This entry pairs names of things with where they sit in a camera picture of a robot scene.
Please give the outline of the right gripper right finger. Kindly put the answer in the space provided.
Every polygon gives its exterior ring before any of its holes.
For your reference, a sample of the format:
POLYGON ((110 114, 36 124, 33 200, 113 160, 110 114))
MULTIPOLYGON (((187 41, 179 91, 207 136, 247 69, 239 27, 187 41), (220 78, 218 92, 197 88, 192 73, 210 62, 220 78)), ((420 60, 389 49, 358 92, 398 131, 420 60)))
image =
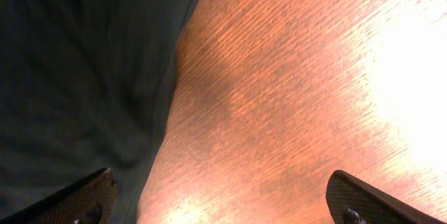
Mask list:
POLYGON ((343 170, 330 176, 325 199, 336 224, 445 224, 343 170))

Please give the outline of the dark green shorts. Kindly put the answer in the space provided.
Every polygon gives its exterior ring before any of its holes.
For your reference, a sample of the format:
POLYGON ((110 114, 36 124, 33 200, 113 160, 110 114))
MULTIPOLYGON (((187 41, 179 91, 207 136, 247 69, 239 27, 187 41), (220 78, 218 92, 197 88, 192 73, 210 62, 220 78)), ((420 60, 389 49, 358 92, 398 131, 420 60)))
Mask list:
POLYGON ((1 216, 101 168, 134 223, 198 0, 1 0, 1 216))

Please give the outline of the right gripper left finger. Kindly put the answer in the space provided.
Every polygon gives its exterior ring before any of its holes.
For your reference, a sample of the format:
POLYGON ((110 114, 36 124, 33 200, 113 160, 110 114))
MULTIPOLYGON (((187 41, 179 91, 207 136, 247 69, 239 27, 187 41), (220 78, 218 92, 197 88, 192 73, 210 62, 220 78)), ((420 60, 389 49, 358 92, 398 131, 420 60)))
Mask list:
POLYGON ((117 198, 117 180, 110 168, 102 168, 1 224, 108 224, 117 198))

